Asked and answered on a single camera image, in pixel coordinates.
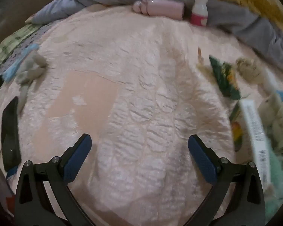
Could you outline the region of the light blue cloth strip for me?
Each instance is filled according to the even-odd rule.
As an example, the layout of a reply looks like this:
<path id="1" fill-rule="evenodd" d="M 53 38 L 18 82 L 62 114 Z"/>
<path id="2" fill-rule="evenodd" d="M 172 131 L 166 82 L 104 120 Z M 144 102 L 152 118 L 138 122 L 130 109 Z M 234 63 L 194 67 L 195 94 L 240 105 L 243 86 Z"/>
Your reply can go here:
<path id="1" fill-rule="evenodd" d="M 29 55 L 29 53 L 38 49 L 39 45 L 36 43 L 33 43 L 32 45 L 24 49 L 20 54 L 19 58 L 2 74 L 2 79 L 4 80 L 4 82 L 10 82 L 16 75 L 16 72 L 18 71 L 20 64 L 23 62 L 23 60 Z"/>

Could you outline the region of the grey-blue quilt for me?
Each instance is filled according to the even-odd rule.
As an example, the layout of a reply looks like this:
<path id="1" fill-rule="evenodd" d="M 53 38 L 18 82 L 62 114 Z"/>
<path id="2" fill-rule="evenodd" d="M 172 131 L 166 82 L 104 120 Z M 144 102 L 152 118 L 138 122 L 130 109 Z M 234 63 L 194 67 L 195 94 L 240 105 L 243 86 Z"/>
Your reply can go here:
<path id="1" fill-rule="evenodd" d="M 132 5 L 138 0 L 53 0 L 29 18 L 32 24 L 48 24 L 67 18 L 95 4 Z M 192 8 L 194 0 L 175 0 Z M 232 33 L 265 60 L 283 70 L 283 32 L 272 22 L 230 2 L 208 0 L 208 26 Z"/>

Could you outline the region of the white green medicine carton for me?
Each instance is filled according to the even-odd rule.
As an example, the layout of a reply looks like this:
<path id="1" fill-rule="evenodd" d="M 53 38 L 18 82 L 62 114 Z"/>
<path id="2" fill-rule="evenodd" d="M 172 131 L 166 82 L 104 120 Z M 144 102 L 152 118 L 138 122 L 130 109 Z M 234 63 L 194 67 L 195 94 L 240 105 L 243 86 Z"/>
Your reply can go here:
<path id="1" fill-rule="evenodd" d="M 254 162 L 257 167 L 264 190 L 271 184 L 268 143 L 263 125 L 252 99 L 239 101 L 241 115 L 239 123 L 242 127 L 242 146 L 237 152 L 240 164 Z"/>

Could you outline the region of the crumpled brown tissue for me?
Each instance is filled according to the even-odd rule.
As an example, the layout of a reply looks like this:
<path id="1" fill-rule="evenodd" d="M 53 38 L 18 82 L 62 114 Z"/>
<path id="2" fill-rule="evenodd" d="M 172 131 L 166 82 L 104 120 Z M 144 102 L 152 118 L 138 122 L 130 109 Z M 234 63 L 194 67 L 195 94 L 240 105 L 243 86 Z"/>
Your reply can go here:
<path id="1" fill-rule="evenodd" d="M 236 69 L 250 84 L 261 84 L 264 81 L 262 65 L 258 60 L 240 57 L 236 60 Z"/>

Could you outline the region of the green plush sock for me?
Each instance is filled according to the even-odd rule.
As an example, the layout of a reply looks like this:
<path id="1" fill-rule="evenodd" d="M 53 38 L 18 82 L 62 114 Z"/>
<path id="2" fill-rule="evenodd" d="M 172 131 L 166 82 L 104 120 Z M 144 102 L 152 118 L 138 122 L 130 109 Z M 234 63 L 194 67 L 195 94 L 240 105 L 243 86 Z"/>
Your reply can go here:
<path id="1" fill-rule="evenodd" d="M 268 145 L 270 162 L 271 184 L 264 192 L 265 199 L 265 222 L 268 222 L 276 214 L 283 204 L 283 170 L 279 159 L 271 145 Z"/>

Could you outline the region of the dark green snack wrapper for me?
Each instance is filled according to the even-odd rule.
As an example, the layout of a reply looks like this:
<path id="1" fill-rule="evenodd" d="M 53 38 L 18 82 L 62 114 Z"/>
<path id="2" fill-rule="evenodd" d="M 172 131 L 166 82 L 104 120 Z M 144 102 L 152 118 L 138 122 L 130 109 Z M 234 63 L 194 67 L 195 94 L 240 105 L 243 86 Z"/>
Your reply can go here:
<path id="1" fill-rule="evenodd" d="M 240 99 L 241 94 L 236 81 L 236 72 L 232 65 L 221 62 L 213 56 L 209 56 L 209 61 L 222 95 L 232 100 Z"/>

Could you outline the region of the grey crumpled sock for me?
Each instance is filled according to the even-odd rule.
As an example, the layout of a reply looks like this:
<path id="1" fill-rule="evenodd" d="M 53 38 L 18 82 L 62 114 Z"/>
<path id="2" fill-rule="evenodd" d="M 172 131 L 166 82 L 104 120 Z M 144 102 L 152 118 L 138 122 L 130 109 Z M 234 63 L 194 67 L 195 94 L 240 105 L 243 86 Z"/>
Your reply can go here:
<path id="1" fill-rule="evenodd" d="M 31 83 L 40 77 L 47 68 L 46 59 L 33 50 L 21 63 L 16 72 L 16 83 L 20 86 L 20 94 L 18 97 L 17 114 L 21 114 L 27 98 L 27 92 Z"/>

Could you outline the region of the white bottle pink label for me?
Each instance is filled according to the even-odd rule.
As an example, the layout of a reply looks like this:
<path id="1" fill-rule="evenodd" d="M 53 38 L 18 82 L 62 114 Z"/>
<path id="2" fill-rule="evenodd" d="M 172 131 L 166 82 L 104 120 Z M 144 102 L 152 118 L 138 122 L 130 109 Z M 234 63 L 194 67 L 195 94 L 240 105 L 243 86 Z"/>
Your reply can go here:
<path id="1" fill-rule="evenodd" d="M 199 27 L 206 27 L 208 20 L 208 0 L 194 0 L 190 22 Z"/>

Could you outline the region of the black flat remote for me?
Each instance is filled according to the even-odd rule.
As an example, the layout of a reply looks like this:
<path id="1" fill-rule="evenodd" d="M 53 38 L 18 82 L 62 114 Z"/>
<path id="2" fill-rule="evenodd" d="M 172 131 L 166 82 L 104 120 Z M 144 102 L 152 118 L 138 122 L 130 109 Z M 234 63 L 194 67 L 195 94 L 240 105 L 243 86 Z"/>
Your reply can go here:
<path id="1" fill-rule="evenodd" d="M 1 150 L 4 170 L 9 172 L 21 163 L 18 134 L 18 97 L 14 97 L 2 112 Z"/>

